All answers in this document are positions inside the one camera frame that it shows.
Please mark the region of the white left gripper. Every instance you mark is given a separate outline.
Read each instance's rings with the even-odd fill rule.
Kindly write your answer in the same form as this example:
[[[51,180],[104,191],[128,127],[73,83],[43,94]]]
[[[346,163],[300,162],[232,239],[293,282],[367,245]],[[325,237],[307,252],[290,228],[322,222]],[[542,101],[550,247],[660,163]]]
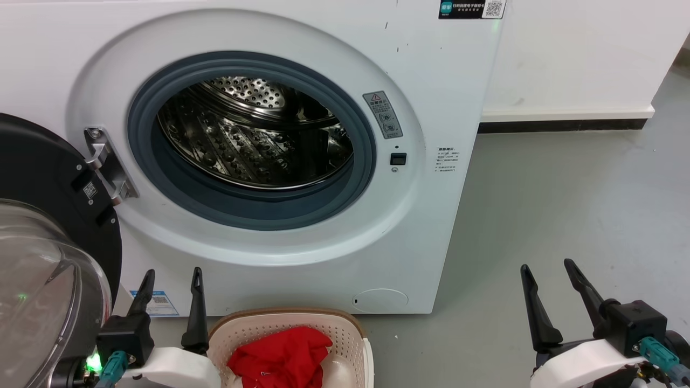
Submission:
[[[127,317],[147,317],[148,302],[152,300],[156,273],[146,271],[140,287],[127,311]],[[192,295],[187,331],[182,335],[181,348],[155,347],[142,368],[128,369],[116,388],[222,388],[216,366],[203,356],[209,350],[209,330],[206,322],[204,278],[195,267],[190,287]]]

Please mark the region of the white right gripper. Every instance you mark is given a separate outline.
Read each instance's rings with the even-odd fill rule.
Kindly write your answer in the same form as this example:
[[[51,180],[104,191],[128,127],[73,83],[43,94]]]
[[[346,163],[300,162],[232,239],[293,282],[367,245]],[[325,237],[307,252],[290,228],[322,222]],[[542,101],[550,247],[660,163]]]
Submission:
[[[582,298],[593,328],[606,329],[606,317],[601,314],[604,299],[572,259],[564,259],[564,267],[572,287]],[[520,275],[533,349],[538,354],[548,354],[561,346],[563,336],[550,321],[528,265],[521,266]],[[644,361],[646,359],[639,355],[626,358],[605,339],[584,342],[546,361],[533,373],[530,388],[580,388],[625,366]]]

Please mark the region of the red and white garment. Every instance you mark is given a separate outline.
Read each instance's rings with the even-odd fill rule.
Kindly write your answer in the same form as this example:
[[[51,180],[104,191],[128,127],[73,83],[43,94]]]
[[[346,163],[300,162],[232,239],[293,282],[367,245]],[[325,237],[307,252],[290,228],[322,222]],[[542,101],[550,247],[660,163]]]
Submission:
[[[240,346],[226,366],[242,388],[323,388],[321,364],[339,344],[315,328],[297,326]]]

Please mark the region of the metal washing machine door hinge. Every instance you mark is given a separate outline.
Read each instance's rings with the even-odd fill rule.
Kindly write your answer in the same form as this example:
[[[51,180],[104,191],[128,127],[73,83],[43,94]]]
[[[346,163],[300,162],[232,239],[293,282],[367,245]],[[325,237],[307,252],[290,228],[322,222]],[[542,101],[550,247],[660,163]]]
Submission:
[[[119,159],[106,128],[88,126],[84,128],[84,138],[89,149],[86,162],[103,182],[113,204],[119,205],[128,199],[139,198],[140,192]]]

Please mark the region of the cream perforated laundry basket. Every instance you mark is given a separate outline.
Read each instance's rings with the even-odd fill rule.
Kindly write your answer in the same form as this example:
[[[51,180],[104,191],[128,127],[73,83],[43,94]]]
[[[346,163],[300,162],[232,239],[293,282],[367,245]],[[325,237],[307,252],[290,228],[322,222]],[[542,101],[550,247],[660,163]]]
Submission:
[[[321,363],[322,388],[374,388],[372,348],[360,322],[347,312],[319,308],[254,309],[219,319],[209,331],[207,356],[219,371],[222,388],[242,388],[227,366],[237,348],[293,327],[311,327],[333,342]]]

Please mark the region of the stainless steel washing machine drum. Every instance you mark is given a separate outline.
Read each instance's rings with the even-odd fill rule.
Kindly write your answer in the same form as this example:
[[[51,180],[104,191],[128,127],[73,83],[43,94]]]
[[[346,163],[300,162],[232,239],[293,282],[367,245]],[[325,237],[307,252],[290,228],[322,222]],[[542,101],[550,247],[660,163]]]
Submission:
[[[354,155],[347,130],[322,103],[261,78],[197,82],[168,98],[157,123],[188,164],[247,189],[315,186]]]

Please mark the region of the black washer door with glass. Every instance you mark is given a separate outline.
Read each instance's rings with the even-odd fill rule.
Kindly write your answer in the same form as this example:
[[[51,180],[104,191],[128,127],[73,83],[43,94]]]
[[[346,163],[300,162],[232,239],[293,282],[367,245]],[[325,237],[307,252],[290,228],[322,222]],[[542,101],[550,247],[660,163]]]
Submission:
[[[0,114],[0,388],[49,388],[61,359],[93,353],[121,265],[118,216],[83,155]]]

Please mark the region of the blue energy label sticker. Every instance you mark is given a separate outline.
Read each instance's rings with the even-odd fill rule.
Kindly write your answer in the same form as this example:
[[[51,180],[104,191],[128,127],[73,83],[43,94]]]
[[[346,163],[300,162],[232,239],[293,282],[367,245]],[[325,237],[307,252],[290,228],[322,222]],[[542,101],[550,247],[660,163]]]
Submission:
[[[154,290],[151,300],[146,305],[146,313],[150,316],[177,317],[180,316],[170,298],[163,290]]]

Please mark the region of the grey rubber door gasket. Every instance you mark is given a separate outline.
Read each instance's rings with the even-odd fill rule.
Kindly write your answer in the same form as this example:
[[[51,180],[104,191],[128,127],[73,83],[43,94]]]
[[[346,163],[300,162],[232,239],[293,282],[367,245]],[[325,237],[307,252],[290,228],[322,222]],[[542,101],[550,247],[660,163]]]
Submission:
[[[347,130],[352,160],[320,184],[286,191],[235,186],[188,164],[160,131],[158,110],[188,86],[228,76],[272,80],[312,96]],[[259,52],[207,52],[160,69],[136,93],[127,132],[138,167],[163,196],[212,223],[255,231],[293,230],[337,216],[363,196],[377,162],[372,126],[345,90],[312,68]]]

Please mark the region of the white front-load washing machine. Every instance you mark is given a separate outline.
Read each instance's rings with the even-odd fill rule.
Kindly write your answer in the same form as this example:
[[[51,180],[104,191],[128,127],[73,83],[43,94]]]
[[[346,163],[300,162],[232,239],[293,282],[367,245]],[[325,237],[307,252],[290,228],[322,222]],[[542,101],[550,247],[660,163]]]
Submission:
[[[0,0],[0,114],[62,137],[111,136],[139,198],[114,205],[133,297],[154,290],[189,314],[192,271],[209,315],[266,307],[362,314],[357,293],[394,289],[404,314],[433,310],[502,19],[439,19],[441,0]],[[212,223],[167,199],[128,142],[130,106],[160,69],[192,55],[259,52],[334,81],[367,116],[377,162],[363,196],[293,230]],[[385,91],[403,137],[386,140],[362,95]]]

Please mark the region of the round drain filter cover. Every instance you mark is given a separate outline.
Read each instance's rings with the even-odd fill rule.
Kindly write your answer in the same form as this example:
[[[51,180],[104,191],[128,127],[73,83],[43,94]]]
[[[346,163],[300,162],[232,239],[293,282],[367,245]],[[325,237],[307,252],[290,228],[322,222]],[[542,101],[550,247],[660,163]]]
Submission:
[[[409,298],[394,289],[370,289],[357,293],[351,302],[363,314],[403,314]]]

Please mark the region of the grey warning label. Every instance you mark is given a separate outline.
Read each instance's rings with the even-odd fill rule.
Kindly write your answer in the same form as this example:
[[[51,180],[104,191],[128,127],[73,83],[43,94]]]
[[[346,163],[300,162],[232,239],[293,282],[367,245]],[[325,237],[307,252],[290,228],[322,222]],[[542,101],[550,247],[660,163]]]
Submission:
[[[404,136],[397,115],[385,91],[365,93],[362,98],[374,115],[384,139],[397,139]]]

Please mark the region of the black wall baseboard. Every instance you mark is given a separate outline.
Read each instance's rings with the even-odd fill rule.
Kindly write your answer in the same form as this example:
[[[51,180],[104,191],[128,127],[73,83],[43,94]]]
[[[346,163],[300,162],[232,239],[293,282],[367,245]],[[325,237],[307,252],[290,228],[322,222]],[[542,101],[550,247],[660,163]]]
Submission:
[[[478,134],[641,130],[647,119],[482,122]]]

